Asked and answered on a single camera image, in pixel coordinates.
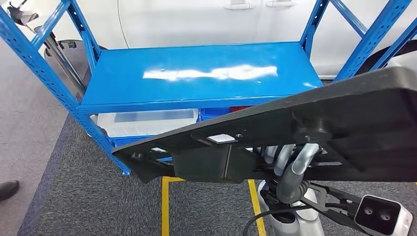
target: black cable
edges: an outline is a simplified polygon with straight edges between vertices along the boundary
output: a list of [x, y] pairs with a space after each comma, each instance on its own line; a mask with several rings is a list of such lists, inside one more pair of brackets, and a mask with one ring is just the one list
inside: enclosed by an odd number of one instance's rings
[[249, 227], [252, 225], [253, 222], [255, 222], [257, 219], [261, 217], [264, 217], [266, 215], [271, 215], [271, 214], [286, 213], [286, 212], [291, 212], [291, 211], [296, 211], [296, 210], [305, 210], [305, 209], [310, 209], [310, 208], [311, 206], [295, 206], [295, 207], [288, 208], [288, 209], [268, 210], [260, 214], [257, 214], [254, 217], [252, 217], [246, 224], [245, 228], [243, 229], [243, 236], [247, 236]]
[[118, 17], [119, 17], [119, 24], [120, 24], [121, 34], [123, 35], [123, 39], [124, 39], [124, 42], [126, 43], [126, 47], [129, 48], [129, 45], [127, 44], [126, 36], [124, 35], [123, 26], [121, 25], [119, 0], [118, 0], [117, 4], [118, 4]]

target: blue shelf board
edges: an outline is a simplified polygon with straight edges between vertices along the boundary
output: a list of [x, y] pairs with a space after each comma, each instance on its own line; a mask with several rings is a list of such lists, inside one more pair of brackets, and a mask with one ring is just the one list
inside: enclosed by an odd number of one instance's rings
[[321, 85], [298, 42], [105, 50], [78, 109], [257, 105]]

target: carpet floor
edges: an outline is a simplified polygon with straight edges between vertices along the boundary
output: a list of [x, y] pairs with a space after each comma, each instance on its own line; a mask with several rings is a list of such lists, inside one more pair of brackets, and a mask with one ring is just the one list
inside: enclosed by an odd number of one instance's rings
[[[329, 182], [362, 196], [401, 202], [417, 213], [415, 183]], [[171, 236], [235, 236], [254, 215], [248, 183], [169, 184]], [[267, 221], [267, 235], [273, 235]], [[322, 217], [327, 236], [361, 235]], [[253, 226], [249, 235], [257, 235]], [[18, 236], [161, 235], [161, 179], [142, 184], [121, 171], [68, 117]], [[417, 235], [413, 228], [411, 235]]]

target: black shoe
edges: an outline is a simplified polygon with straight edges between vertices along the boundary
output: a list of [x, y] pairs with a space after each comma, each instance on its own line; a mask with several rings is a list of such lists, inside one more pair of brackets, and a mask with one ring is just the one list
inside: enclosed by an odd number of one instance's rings
[[19, 182], [17, 180], [4, 182], [0, 184], [0, 201], [11, 198], [19, 189]]

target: perforated metal post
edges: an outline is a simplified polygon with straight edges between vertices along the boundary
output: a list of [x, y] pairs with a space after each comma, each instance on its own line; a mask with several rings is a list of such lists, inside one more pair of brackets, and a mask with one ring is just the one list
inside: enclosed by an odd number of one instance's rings
[[91, 63], [93, 63], [93, 66], [95, 66], [95, 63], [97, 63], [98, 61], [98, 57], [101, 54], [100, 47], [98, 46], [97, 41], [95, 41], [92, 32], [87, 24], [87, 21], [84, 18], [84, 15], [82, 14], [77, 2], [75, 0], [68, 1], [71, 2], [71, 5], [68, 7], [67, 12], [75, 27], [77, 28], [78, 33], [83, 39], [84, 47], [87, 52], [87, 58], [89, 60], [91, 68]]
[[77, 110], [79, 106], [77, 100], [71, 95], [70, 91], [65, 87], [53, 69], [47, 64], [45, 59], [38, 53], [37, 48], [29, 42], [1, 7], [0, 36], [48, 88], [54, 97], [61, 102], [82, 128], [87, 131], [97, 144], [108, 154], [110, 159], [122, 169], [123, 174], [130, 174], [129, 168], [112, 155], [113, 146], [109, 139], [101, 132], [97, 125], [94, 124], [88, 114], [80, 113]]
[[408, 28], [398, 37], [398, 39], [388, 48], [381, 58], [373, 65], [371, 70], [385, 67], [388, 61], [393, 58], [398, 51], [417, 34], [417, 18], [408, 26]]
[[380, 43], [410, 2], [411, 0], [390, 0], [385, 5], [382, 12], [362, 37], [362, 40], [337, 74], [334, 82], [348, 79], [356, 74], [357, 70], [359, 70], [368, 56], [374, 51], [378, 43]]
[[323, 14], [327, 8], [329, 0], [318, 0], [314, 5], [313, 11], [311, 12], [310, 19], [308, 19], [307, 25], [302, 33], [300, 44], [304, 49], [308, 57], [311, 55], [311, 47], [313, 45], [313, 37], [316, 32], [317, 26], [319, 25]]

